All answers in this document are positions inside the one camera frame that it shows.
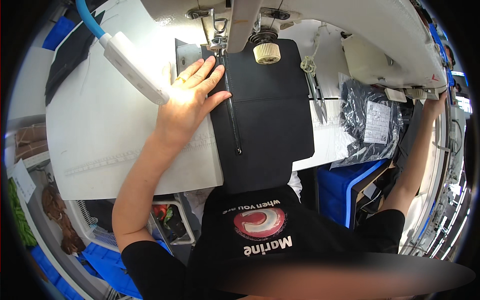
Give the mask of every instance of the green vegetable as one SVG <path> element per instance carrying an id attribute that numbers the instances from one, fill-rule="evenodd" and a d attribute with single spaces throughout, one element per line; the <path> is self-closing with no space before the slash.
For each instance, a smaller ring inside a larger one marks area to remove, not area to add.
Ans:
<path id="1" fill-rule="evenodd" d="M 36 246 L 36 239 L 30 229 L 30 226 L 25 219 L 24 211 L 20 206 L 20 200 L 17 196 L 17 186 L 12 178 L 8 180 L 8 197 L 10 199 L 10 206 L 13 211 L 13 218 L 17 224 L 20 239 L 25 246 Z"/>

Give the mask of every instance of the printed logo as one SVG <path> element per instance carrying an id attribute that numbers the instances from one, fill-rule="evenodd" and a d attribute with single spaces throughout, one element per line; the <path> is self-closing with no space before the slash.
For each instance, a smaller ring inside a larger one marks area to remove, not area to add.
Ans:
<path id="1" fill-rule="evenodd" d="M 286 215 L 280 208 L 269 207 L 238 213 L 233 219 L 238 234 L 249 240 L 267 240 L 285 227 Z"/>

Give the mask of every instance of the red circular logo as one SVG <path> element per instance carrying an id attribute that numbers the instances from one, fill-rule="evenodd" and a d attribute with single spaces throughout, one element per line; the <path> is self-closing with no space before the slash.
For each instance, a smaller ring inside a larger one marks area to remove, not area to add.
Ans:
<path id="1" fill-rule="evenodd" d="M 263 208 L 238 213 L 233 223 L 238 230 L 254 238 L 265 238 L 277 233 L 285 222 L 280 208 Z"/>

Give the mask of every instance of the white cable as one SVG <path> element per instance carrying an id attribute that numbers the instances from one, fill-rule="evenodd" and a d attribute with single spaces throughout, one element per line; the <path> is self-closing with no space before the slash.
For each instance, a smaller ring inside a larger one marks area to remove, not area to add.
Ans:
<path id="1" fill-rule="evenodd" d="M 322 27 L 326 28 L 327 23 L 322 22 L 321 25 L 318 26 L 317 32 L 315 33 L 315 36 L 313 37 L 313 43 L 315 45 L 315 51 L 313 52 L 313 54 L 311 56 L 306 55 L 305 58 L 300 63 L 300 67 L 302 68 L 302 70 L 304 70 L 306 73 L 312 73 L 312 76 L 315 76 L 315 70 L 317 69 L 317 66 L 315 65 L 315 62 L 313 61 L 313 59 L 315 58 L 315 55 L 317 54 L 318 46 L 320 44 L 320 28 L 322 28 Z"/>

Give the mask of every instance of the black t-shirt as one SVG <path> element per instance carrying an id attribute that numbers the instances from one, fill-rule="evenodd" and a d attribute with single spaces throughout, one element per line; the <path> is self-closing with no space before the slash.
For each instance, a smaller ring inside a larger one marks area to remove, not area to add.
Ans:
<path id="1" fill-rule="evenodd" d="M 226 195 L 215 188 L 205 202 L 202 235 L 188 266 L 152 241 L 128 245 L 122 260 L 145 300 L 238 299 L 245 295 L 194 288 L 198 262 L 288 252 L 398 253 L 405 217 L 386 210 L 355 232 L 306 209 L 289 186 Z"/>

